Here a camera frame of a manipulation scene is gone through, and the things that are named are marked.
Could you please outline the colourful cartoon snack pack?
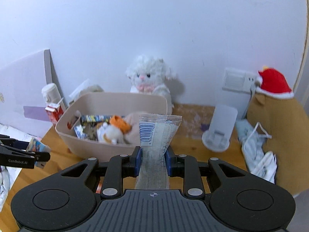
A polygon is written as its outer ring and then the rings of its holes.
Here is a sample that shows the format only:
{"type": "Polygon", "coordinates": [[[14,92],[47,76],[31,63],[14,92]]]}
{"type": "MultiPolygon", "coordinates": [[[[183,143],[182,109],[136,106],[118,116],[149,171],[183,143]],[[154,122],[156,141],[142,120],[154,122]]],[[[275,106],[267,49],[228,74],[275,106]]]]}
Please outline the colourful cartoon snack pack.
{"type": "Polygon", "coordinates": [[[26,148],[26,151],[35,153],[34,155],[36,159],[35,166],[42,169],[45,167],[46,163],[51,158],[50,147],[45,145],[35,137],[32,137],[32,139],[30,140],[29,145],[26,148]]]}

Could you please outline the blue white checkered cloth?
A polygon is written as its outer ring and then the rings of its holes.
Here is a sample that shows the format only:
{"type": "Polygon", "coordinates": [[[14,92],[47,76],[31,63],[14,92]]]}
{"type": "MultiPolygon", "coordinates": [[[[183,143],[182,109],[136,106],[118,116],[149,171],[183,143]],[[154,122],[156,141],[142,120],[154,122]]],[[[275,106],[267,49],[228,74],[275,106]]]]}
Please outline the blue white checkered cloth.
{"type": "Polygon", "coordinates": [[[125,143],[123,133],[115,126],[104,122],[97,130],[98,141],[101,143],[109,143],[117,145],[125,143]]]}

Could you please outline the clear plastic wrapper packet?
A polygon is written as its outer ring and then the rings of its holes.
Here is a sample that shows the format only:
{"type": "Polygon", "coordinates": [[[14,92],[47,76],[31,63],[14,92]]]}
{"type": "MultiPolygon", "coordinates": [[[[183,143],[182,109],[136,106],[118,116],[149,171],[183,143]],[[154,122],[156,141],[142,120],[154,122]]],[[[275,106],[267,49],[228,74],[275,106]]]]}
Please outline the clear plastic wrapper packet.
{"type": "Polygon", "coordinates": [[[165,152],[176,134],[182,116],[141,114],[139,116],[140,147],[143,153],[135,188],[167,190],[169,177],[165,152]]]}

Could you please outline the blue white patterned box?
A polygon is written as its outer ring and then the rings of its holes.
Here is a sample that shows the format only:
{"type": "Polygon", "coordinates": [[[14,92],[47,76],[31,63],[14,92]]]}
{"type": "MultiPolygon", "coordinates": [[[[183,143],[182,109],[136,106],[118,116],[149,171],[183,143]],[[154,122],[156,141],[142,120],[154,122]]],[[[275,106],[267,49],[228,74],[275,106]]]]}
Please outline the blue white patterned box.
{"type": "Polygon", "coordinates": [[[76,133],[76,136],[79,138],[79,139],[89,139],[89,135],[87,133],[87,129],[88,129],[88,126],[87,125],[76,125],[73,127],[75,133],[76,133]]]}

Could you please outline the dark blue card box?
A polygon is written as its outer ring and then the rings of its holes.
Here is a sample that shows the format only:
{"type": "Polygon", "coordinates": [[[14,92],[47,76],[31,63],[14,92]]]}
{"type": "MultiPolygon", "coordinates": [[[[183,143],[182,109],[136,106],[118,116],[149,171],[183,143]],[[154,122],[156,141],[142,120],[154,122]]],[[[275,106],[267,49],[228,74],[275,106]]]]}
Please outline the dark blue card box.
{"type": "Polygon", "coordinates": [[[99,123],[99,122],[110,122],[111,115],[81,115],[80,123],[99,123]]]}

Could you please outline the beige fuzzy plush item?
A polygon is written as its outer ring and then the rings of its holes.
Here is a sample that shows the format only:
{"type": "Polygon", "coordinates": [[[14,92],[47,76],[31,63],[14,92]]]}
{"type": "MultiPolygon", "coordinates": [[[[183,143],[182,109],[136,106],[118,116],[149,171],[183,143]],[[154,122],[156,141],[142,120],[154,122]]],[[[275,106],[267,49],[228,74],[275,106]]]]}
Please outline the beige fuzzy plush item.
{"type": "Polygon", "coordinates": [[[141,112],[133,112],[124,117],[124,121],[131,125],[131,131],[124,134],[124,140],[131,145],[139,146],[140,145],[140,136],[139,136],[139,116],[141,112]]]}

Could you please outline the white patterned bedding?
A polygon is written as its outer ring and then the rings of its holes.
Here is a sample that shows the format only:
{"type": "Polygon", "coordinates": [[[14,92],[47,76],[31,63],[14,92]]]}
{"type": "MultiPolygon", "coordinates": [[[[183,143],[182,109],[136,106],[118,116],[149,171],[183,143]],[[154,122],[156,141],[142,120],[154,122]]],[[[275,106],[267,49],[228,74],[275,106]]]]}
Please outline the white patterned bedding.
{"type": "MultiPolygon", "coordinates": [[[[1,124],[1,134],[7,135],[16,139],[21,137],[21,132],[13,127],[1,124]]],[[[1,166],[1,210],[5,204],[10,190],[10,175],[6,166],[1,166]]]]}

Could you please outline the lavender headboard panel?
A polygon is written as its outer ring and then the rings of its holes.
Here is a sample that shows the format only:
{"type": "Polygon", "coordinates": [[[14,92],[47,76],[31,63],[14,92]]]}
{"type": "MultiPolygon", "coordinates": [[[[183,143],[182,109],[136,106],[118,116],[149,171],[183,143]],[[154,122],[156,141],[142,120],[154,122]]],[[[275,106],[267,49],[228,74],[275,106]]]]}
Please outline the lavender headboard panel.
{"type": "Polygon", "coordinates": [[[42,138],[52,123],[41,93],[54,83],[63,95],[49,49],[30,54],[1,68],[1,124],[42,138]]]}

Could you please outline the white phone stand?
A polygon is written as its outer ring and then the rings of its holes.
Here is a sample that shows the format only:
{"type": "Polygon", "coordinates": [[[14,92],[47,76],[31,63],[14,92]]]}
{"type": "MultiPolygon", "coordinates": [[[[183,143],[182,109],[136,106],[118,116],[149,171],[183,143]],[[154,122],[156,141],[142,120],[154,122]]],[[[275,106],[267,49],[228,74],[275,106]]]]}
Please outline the white phone stand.
{"type": "Polygon", "coordinates": [[[210,127],[202,135],[203,145],[213,152],[224,152],[234,129],[238,111],[234,107],[218,104],[210,122],[210,127]]]}

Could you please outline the beige plastic storage bin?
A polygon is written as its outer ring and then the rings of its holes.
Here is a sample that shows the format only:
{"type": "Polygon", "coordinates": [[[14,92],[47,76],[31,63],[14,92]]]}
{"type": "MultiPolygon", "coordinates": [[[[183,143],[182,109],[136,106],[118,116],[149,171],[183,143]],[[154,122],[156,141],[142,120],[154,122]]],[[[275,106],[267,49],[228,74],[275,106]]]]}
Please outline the beige plastic storage bin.
{"type": "Polygon", "coordinates": [[[164,97],[137,93],[87,93],[62,115],[55,130],[71,152],[105,162],[139,145],[138,115],[167,114],[164,97]]]}

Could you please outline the red white cup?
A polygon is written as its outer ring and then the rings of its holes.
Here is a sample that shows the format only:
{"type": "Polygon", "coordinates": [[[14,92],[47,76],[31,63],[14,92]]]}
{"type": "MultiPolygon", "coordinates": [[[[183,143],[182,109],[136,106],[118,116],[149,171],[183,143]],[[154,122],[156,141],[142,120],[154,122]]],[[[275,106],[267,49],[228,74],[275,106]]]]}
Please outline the red white cup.
{"type": "Polygon", "coordinates": [[[74,125],[79,121],[80,117],[81,117],[80,111],[75,111],[75,113],[72,115],[72,117],[67,122],[67,125],[66,125],[67,128],[71,130],[74,127],[74,125]]]}

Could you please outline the light blue crumpled cloth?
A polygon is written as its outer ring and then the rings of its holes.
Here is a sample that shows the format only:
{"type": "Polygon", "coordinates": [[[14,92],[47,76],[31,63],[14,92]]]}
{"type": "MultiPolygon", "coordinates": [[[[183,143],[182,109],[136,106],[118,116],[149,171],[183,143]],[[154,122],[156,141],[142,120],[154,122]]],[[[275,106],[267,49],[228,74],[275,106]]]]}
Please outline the light blue crumpled cloth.
{"type": "Polygon", "coordinates": [[[238,139],[248,171],[266,181],[275,183],[277,157],[272,151],[264,152],[262,146],[272,136],[262,127],[261,123],[252,126],[248,120],[236,122],[238,139]]]}

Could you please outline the white plush lamb toy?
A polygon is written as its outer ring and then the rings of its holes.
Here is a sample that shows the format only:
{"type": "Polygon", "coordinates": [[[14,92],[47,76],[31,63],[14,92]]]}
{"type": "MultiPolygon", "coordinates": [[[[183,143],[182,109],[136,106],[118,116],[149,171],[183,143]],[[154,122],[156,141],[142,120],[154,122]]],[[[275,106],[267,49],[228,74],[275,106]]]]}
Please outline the white plush lamb toy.
{"type": "Polygon", "coordinates": [[[126,76],[131,82],[131,93],[164,97],[167,102],[167,114],[172,114],[172,97],[166,81],[174,80],[177,76],[163,59],[139,55],[126,69],[126,76]]]}

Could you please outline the brown plush with red hat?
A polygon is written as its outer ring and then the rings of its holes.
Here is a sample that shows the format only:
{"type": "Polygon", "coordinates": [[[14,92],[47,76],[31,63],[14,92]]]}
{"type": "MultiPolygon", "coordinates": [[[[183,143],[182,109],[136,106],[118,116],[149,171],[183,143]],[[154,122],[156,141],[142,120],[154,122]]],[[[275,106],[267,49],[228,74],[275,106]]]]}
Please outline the brown plush with red hat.
{"type": "Polygon", "coordinates": [[[308,190],[308,116],[278,70],[263,68],[257,84],[247,120],[271,135],[262,148],[277,157],[276,184],[298,195],[308,190]]]}

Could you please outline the white wall socket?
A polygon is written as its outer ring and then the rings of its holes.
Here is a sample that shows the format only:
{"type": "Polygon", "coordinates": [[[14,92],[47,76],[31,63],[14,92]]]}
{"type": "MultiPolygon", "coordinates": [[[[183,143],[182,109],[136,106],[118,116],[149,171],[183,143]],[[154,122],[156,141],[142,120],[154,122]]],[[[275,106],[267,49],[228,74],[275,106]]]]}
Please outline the white wall socket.
{"type": "Polygon", "coordinates": [[[255,87],[257,75],[252,72],[226,68],[222,89],[226,91],[250,94],[255,87]]]}

